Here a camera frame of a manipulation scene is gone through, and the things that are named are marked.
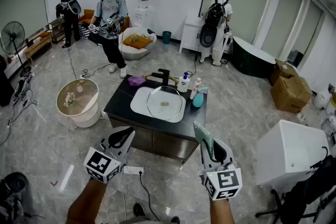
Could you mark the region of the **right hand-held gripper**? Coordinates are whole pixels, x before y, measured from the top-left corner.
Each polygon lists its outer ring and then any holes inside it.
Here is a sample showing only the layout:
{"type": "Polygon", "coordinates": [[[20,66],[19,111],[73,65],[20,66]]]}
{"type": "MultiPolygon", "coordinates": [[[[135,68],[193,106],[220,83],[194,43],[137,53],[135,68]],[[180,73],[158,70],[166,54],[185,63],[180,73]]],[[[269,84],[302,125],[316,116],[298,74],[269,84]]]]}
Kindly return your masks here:
{"type": "Polygon", "coordinates": [[[235,165],[233,151],[221,140],[214,138],[214,150],[202,140],[201,156],[204,169],[201,174],[202,185],[212,201],[230,199],[241,190],[241,169],[235,165]]]}

